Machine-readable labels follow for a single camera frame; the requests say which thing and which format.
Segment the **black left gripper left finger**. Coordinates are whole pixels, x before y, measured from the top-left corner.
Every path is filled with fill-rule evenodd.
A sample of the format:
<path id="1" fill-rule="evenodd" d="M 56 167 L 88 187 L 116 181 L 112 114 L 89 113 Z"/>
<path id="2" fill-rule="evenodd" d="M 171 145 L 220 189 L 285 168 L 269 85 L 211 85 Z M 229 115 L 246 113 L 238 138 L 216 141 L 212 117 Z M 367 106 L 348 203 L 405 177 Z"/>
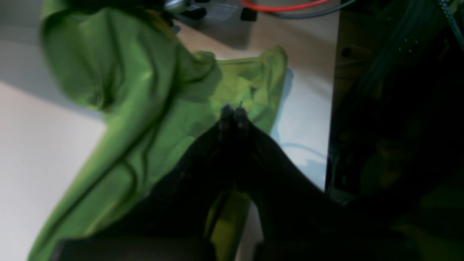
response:
<path id="1" fill-rule="evenodd" d="M 126 215 L 90 237 L 60 241 L 51 260 L 215 261 L 203 231 L 210 207 L 227 184 L 218 158 L 231 135 L 233 114 L 233 107 L 225 105 L 218 122 Z"/>

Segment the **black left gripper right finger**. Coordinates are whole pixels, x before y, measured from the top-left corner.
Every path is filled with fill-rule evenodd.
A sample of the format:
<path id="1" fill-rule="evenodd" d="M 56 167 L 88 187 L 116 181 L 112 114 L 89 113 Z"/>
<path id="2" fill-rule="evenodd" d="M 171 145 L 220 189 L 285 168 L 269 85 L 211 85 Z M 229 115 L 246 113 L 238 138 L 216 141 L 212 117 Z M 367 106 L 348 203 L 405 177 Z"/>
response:
<path id="1" fill-rule="evenodd" d="M 301 173 L 243 108 L 234 111 L 237 188 L 260 214 L 262 261 L 421 261 L 401 233 L 330 200 Z"/>

